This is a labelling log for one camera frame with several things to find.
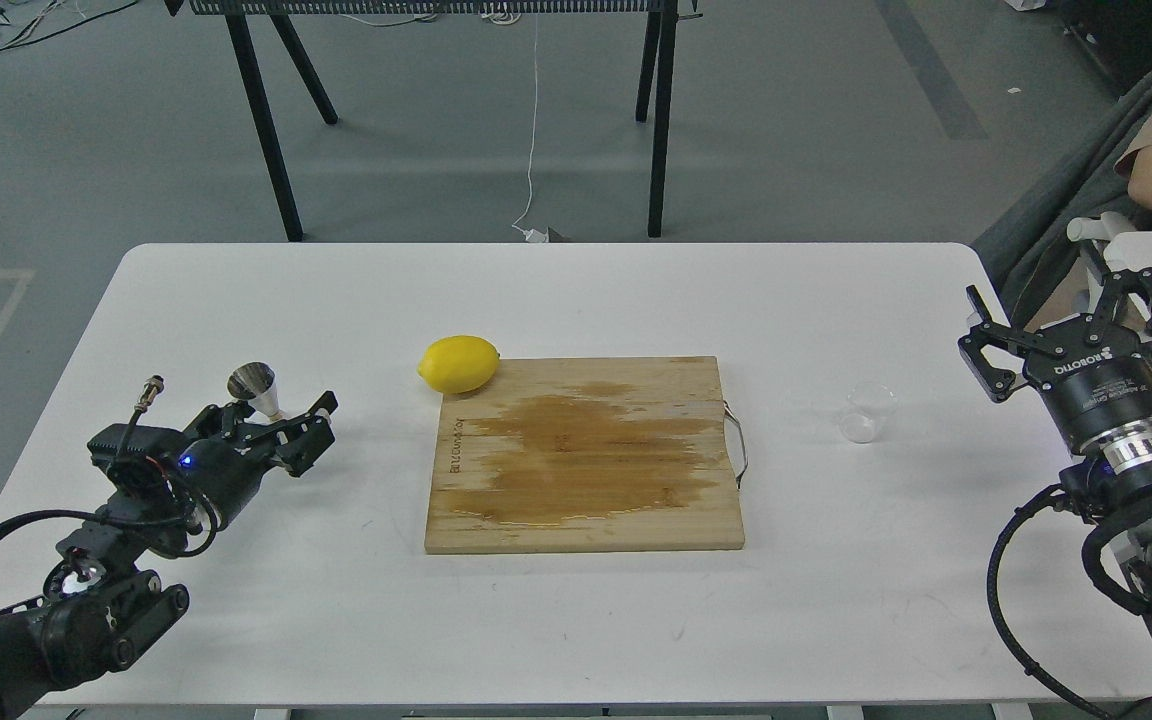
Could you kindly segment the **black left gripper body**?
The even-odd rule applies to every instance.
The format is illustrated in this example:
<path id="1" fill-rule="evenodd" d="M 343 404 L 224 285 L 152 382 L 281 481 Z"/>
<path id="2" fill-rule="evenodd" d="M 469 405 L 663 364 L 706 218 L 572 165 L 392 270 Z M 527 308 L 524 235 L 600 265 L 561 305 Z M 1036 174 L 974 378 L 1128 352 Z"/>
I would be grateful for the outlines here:
<path id="1" fill-rule="evenodd" d="M 227 529 L 256 497 L 271 470 L 248 464 L 237 432 L 229 439 L 198 438 L 198 418 L 184 430 L 151 429 L 151 455 L 164 457 L 173 479 L 200 495 L 200 505 Z"/>

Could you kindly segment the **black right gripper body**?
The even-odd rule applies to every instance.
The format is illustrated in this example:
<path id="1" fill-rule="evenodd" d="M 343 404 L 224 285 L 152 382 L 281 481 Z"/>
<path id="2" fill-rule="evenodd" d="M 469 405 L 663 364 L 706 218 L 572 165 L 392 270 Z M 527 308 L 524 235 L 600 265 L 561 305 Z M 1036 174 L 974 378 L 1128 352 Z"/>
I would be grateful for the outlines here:
<path id="1" fill-rule="evenodd" d="M 1111 325 L 1087 341 L 1089 328 L 1083 316 L 1049 324 L 1037 334 L 1062 353 L 1036 348 L 1026 356 L 1026 379 L 1074 455 L 1087 455 L 1116 430 L 1152 425 L 1152 361 L 1137 333 Z"/>

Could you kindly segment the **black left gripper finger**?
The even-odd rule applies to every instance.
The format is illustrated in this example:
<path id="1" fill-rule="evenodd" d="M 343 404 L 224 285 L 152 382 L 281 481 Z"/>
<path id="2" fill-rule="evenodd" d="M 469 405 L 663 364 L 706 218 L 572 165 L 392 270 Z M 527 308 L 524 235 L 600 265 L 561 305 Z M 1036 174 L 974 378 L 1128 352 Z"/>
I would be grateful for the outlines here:
<path id="1" fill-rule="evenodd" d="M 300 478 L 335 442 L 332 414 L 339 404 L 333 391 L 317 397 L 306 414 L 264 425 L 247 420 L 256 411 L 250 401 L 237 400 L 236 406 L 242 418 L 236 430 L 238 446 L 247 450 L 243 456 L 248 464 L 256 468 L 280 468 L 289 477 Z"/>
<path id="2" fill-rule="evenodd" d="M 198 414 L 198 438 L 229 439 L 248 418 L 250 406 L 243 400 L 232 401 L 227 406 L 206 406 Z"/>

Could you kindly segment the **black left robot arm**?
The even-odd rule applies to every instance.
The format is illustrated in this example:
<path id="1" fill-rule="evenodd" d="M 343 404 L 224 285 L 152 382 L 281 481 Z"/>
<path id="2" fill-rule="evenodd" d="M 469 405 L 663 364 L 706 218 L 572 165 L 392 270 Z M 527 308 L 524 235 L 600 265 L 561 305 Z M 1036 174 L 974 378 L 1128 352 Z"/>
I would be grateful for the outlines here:
<path id="1" fill-rule="evenodd" d="M 234 370 L 229 404 L 204 407 L 185 429 L 142 423 L 164 387 L 160 376 L 147 378 L 131 419 L 88 442 L 93 467 L 114 488 L 99 509 L 0 521 L 0 541 L 38 521 L 78 521 L 58 541 L 59 561 L 41 592 L 0 609 L 0 719 L 22 715 L 46 694 L 132 667 L 191 602 L 184 585 L 166 584 L 141 559 L 200 555 L 270 470 L 301 477 L 334 444 L 334 393 L 324 392 L 305 414 L 285 414 L 266 364 Z"/>

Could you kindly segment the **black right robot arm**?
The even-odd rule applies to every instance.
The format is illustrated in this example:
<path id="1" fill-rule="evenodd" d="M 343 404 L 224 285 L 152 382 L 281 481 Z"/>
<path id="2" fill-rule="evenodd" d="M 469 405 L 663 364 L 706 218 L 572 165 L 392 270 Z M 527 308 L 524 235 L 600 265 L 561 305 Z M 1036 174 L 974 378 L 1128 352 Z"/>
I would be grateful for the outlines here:
<path id="1" fill-rule="evenodd" d="M 1101 242 L 1079 253 L 1100 285 L 1083 313 L 1028 332 L 996 323 L 975 287 L 977 324 L 957 342 L 991 401 L 1033 388 L 1075 462 L 1011 514 L 986 570 L 986 598 L 998 637 L 1024 673 L 1075 708 L 1108 712 L 1059 682 L 1007 626 L 998 598 L 1005 550 L 1038 511 L 1071 511 L 1089 526 L 1079 559 L 1111 602 L 1140 617 L 1152 637 L 1152 266 L 1112 270 Z"/>

